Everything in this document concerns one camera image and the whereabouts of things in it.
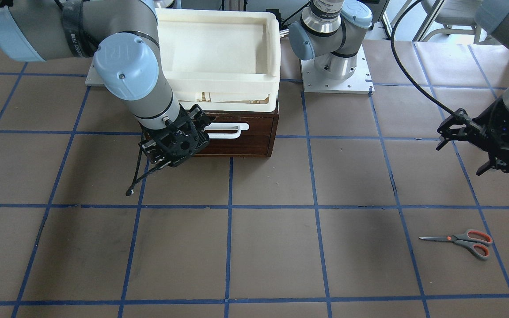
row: white handle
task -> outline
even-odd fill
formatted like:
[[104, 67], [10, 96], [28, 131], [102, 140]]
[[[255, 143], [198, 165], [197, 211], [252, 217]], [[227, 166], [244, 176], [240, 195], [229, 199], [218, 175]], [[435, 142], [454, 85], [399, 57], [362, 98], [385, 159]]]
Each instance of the white handle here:
[[211, 139], [237, 139], [241, 131], [248, 129], [248, 123], [211, 123], [205, 128], [205, 130], [236, 130], [234, 133], [210, 133]]

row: metal base plate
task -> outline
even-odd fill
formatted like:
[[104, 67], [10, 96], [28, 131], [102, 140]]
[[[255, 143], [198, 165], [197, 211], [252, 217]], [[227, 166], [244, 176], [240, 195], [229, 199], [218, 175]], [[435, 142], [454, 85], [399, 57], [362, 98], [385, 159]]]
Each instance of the metal base plate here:
[[301, 61], [301, 76], [304, 91], [308, 93], [345, 93], [368, 94], [374, 92], [374, 85], [368, 70], [368, 63], [362, 46], [357, 53], [357, 67], [353, 75], [346, 80], [328, 79], [317, 72], [313, 60]]

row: wooden drawer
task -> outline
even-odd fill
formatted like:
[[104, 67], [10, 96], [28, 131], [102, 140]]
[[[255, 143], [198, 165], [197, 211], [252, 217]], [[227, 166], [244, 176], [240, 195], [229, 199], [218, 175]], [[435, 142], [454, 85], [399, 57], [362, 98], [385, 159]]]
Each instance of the wooden drawer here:
[[206, 111], [208, 116], [216, 117], [214, 122], [248, 123], [249, 129], [242, 131], [237, 139], [211, 139], [200, 156], [228, 157], [270, 157], [276, 138], [278, 107], [272, 113], [246, 111]]

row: robotic arm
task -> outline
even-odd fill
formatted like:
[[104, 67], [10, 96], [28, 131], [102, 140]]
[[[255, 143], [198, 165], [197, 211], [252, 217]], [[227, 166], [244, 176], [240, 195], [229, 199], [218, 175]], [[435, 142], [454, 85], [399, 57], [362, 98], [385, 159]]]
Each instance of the robotic arm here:
[[289, 26], [290, 44], [300, 60], [314, 60], [322, 76], [346, 80], [371, 24], [372, 12], [357, 0], [311, 0], [300, 21]]
[[149, 161], [177, 167], [208, 145], [211, 121], [198, 105], [188, 113], [174, 96], [162, 72], [157, 23], [153, 0], [17, 0], [0, 8], [0, 47], [24, 62], [94, 57], [107, 89], [139, 121]]
[[[475, 20], [488, 34], [509, 49], [509, 1], [485, 0]], [[477, 171], [489, 169], [509, 173], [509, 88], [478, 117], [470, 119], [464, 109], [455, 111], [440, 125], [440, 150], [451, 140], [466, 140], [488, 153], [489, 161]]]

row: black band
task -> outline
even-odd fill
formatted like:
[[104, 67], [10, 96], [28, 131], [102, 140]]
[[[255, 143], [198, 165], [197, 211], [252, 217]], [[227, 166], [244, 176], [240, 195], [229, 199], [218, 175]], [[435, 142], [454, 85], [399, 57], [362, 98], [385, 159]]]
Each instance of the black band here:
[[338, 12], [333, 12], [333, 13], [323, 12], [321, 9], [319, 9], [319, 8], [317, 8], [317, 6], [315, 6], [315, 3], [313, 1], [310, 2], [309, 8], [313, 12], [313, 14], [315, 14], [316, 16], [318, 16], [322, 19], [325, 19], [325, 20], [336, 19], [339, 16], [339, 12], [341, 12], [341, 10], [339, 10]]
[[334, 56], [336, 57], [342, 57], [342, 58], [349, 58], [349, 57], [353, 57], [355, 55], [357, 55], [358, 52], [356, 53], [353, 53], [353, 54], [342, 54], [342, 53], [338, 53], [338, 52], [331, 52], [331, 54], [333, 54]]
[[158, 115], [154, 115], [151, 117], [140, 117], [140, 116], [135, 115], [135, 117], [140, 118], [140, 119], [154, 119], [154, 118], [161, 117], [162, 115], [166, 114], [166, 111], [168, 110], [168, 108], [170, 108], [170, 106], [172, 106], [173, 101], [174, 101], [174, 93], [172, 93], [172, 97], [170, 98], [170, 103], [168, 103], [168, 106], [166, 108], [164, 108], [164, 110], [161, 111]]
[[339, 45], [339, 49], [337, 49], [337, 51], [341, 50], [341, 48], [343, 48], [343, 46], [345, 46], [345, 41], [347, 41], [347, 27], [345, 26], [344, 21], [341, 21], [341, 31], [343, 32], [343, 37], [341, 40], [341, 45]]
[[82, 23], [83, 0], [70, 0], [64, 2], [62, 10], [62, 27], [70, 52], [75, 57], [92, 57], [93, 51], [89, 48]]
[[154, 38], [152, 38], [152, 36], [149, 36], [149, 34], [144, 34], [143, 32], [139, 32], [139, 31], [122, 31], [120, 32], [121, 34], [134, 34], [136, 36], [140, 36], [141, 38], [145, 38], [147, 40], [149, 40], [150, 42], [153, 42], [157, 48], [160, 48], [160, 45], [158, 44], [158, 42], [156, 40], [154, 40]]
[[317, 32], [316, 30], [311, 30], [311, 29], [309, 28], [309, 26], [306, 26], [306, 25], [305, 25], [305, 23], [304, 23], [304, 21], [301, 19], [301, 17], [300, 17], [300, 24], [301, 24], [301, 27], [303, 27], [303, 28], [304, 28], [304, 30], [306, 30], [309, 34], [313, 34], [313, 35], [315, 35], [315, 36], [319, 36], [320, 38], [326, 38], [326, 37], [328, 37], [328, 36], [332, 36], [332, 35], [334, 35], [334, 34], [337, 32], [337, 30], [339, 30], [339, 29], [337, 29], [337, 30], [334, 30], [333, 32], [329, 32], [329, 33], [327, 33], [327, 34], [323, 34], [323, 33]]

